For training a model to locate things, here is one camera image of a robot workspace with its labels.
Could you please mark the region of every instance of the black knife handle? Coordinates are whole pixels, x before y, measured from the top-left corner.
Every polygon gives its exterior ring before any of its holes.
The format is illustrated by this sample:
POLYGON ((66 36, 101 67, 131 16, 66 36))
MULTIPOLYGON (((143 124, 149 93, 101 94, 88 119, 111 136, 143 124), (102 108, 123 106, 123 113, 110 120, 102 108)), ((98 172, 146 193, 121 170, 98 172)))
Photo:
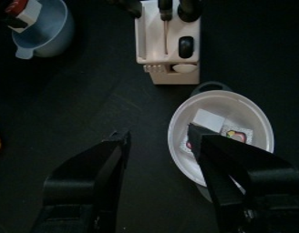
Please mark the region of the black knife handle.
POLYGON ((110 4, 117 5, 135 18, 143 16, 143 4, 139 0, 107 0, 110 4))
POLYGON ((178 15, 187 23, 197 21, 202 15, 202 3, 199 0, 181 0, 178 15))
POLYGON ((158 8, 163 21, 173 19, 173 0, 158 0, 158 8))

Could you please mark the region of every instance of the white knife block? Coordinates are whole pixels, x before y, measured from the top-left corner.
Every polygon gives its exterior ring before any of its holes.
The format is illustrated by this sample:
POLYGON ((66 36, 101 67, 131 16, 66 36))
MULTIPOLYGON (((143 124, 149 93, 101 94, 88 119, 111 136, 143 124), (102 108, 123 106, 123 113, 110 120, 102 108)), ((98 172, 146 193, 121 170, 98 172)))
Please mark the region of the white knife block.
POLYGON ((179 1, 173 2, 173 19, 169 21, 167 50, 165 49, 165 21, 158 1, 143 1, 143 16, 135 20, 137 60, 143 64, 157 85, 195 85, 199 83, 201 18, 186 23, 178 16, 179 1), (179 39, 194 37, 194 54, 179 57, 179 39))

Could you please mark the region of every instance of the black table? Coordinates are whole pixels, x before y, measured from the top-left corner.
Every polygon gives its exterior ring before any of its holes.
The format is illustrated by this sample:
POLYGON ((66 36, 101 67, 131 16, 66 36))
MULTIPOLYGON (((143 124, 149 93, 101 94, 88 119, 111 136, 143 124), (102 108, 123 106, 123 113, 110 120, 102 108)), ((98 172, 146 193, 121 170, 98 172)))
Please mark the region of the black table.
MULTIPOLYGON (((299 1, 203 3, 201 81, 226 83, 264 109, 276 154, 299 168, 299 1)), ((173 114, 195 86, 154 86, 137 64, 126 12, 105 1, 67 5, 76 36, 62 56, 18 59, 0 25, 0 228, 30 232, 51 171, 130 127, 118 232, 218 232, 212 203, 167 143, 173 114)))

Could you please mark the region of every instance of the white container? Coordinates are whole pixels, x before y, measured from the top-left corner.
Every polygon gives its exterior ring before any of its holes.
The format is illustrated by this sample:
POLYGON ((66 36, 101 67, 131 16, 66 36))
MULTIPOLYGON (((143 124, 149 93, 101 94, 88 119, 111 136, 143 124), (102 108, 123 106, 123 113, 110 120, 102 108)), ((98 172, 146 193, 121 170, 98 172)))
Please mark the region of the white container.
POLYGON ((224 90, 203 92, 190 97, 178 108, 169 130, 170 153, 178 168, 206 192, 206 181, 193 153, 181 150, 187 125, 199 109, 225 117, 225 123, 253 130, 252 145, 268 152, 274 151, 274 135, 270 122, 261 108, 245 96, 224 90))
POLYGON ((16 57, 52 57, 64 52, 72 42, 75 21, 62 0, 40 0, 43 5, 36 23, 23 32, 12 32, 19 47, 16 57))

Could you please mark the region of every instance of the small box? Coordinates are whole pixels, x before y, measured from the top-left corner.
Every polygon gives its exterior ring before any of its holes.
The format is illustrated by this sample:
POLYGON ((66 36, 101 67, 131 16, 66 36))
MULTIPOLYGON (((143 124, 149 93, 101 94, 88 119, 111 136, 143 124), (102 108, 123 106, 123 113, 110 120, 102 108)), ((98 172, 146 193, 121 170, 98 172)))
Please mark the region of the small box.
POLYGON ((220 133, 222 131, 225 117, 213 114, 212 112, 199 109, 193 123, 201 127, 206 127, 212 131, 220 133))

